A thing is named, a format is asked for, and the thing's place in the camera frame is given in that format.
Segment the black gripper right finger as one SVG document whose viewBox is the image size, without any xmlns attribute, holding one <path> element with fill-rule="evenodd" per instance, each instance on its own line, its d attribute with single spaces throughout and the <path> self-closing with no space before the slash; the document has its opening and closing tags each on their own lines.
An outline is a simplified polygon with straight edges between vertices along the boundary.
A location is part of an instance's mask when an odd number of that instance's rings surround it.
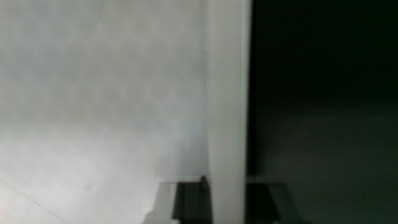
<svg viewBox="0 0 398 224">
<path fill-rule="evenodd" d="M 246 224 L 308 224 L 285 184 L 249 183 L 246 199 Z"/>
</svg>

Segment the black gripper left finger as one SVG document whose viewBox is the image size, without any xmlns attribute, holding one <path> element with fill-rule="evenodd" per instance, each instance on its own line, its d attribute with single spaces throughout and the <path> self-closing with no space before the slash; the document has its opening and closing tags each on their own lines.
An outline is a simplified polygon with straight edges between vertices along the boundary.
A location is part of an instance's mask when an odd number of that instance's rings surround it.
<svg viewBox="0 0 398 224">
<path fill-rule="evenodd" d="M 143 224 L 210 224 L 210 184 L 205 176 L 159 185 Z"/>
</svg>

